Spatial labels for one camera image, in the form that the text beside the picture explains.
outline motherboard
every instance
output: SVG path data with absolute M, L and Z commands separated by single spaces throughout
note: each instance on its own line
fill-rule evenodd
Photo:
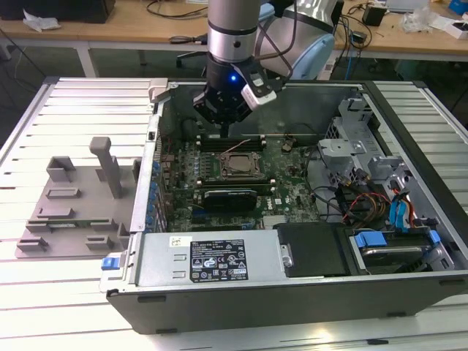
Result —
M 304 181 L 306 150 L 288 145 L 283 137 L 260 135 L 165 140 L 151 179 L 165 225 L 158 228 L 157 219 L 148 216 L 146 230 L 257 230 L 317 221 Z

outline power supply label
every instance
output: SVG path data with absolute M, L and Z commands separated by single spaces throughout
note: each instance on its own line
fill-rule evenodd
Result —
M 244 240 L 192 241 L 190 280 L 194 283 L 248 280 Z

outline metal slotted table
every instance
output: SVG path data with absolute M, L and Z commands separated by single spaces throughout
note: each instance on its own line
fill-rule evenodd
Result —
M 149 79 L 60 79 L 45 84 L 1 150 L 1 350 L 38 346 L 62 350 L 64 345 L 69 350 L 142 351 L 462 350 L 468 345 L 468 295 L 446 299 L 416 317 L 142 336 L 99 292 L 100 260 L 16 260 L 16 241 L 48 179 L 45 166 L 51 156 L 70 155 L 75 165 L 98 165 L 88 149 L 95 135 L 110 136 L 111 154 L 121 165 L 142 156 L 152 112 L 149 83 Z M 167 80 L 159 84 L 163 91 Z M 467 189 L 462 189 L 468 176 L 466 135 L 458 122 L 425 89 L 411 83 L 377 85 L 394 109 L 403 109 L 397 112 L 436 169 L 450 163 L 447 172 L 452 173 L 441 175 L 467 208 Z M 404 89 L 411 95 L 404 95 Z M 408 106 L 421 104 L 430 118 L 417 120 L 419 115 L 405 114 L 414 112 L 405 110 Z M 382 133 L 390 142 L 384 129 Z M 369 346 L 369 339 L 389 344 Z

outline connector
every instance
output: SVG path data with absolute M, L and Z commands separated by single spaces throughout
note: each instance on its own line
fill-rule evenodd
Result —
M 339 174 L 336 175 L 336 180 L 338 181 L 339 184 L 343 186 L 349 186 L 352 183 L 349 178 L 339 175 Z
M 352 31 L 351 33 L 351 41 L 355 44 L 364 44 L 367 39 L 367 34 L 361 31 Z
M 371 180 L 371 176 L 365 171 L 362 170 L 361 168 L 358 168 L 355 171 L 356 179 L 360 181 L 365 181 L 366 183 Z

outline floor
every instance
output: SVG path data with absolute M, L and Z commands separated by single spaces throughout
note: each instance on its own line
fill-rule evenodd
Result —
M 148 65 L 145 67 L 140 66 L 137 51 L 133 50 L 96 49 L 92 54 L 101 77 L 199 78 L 205 64 L 204 57 L 190 58 L 182 69 L 177 69 L 176 56 L 180 53 L 169 51 L 147 51 Z M 46 75 L 83 77 L 73 49 L 27 48 L 26 55 Z M 343 80 L 347 65 L 345 59 L 341 60 L 332 79 Z M 25 56 L 20 57 L 17 49 L 12 50 L 12 59 L 0 66 L 1 146 L 34 97 L 34 88 L 40 87 L 42 76 Z M 361 59 L 354 60 L 350 71 L 350 79 L 353 80 L 422 80 L 449 109 L 468 86 L 468 64 Z M 463 124 L 468 124 L 468 94 L 463 96 L 453 112 Z

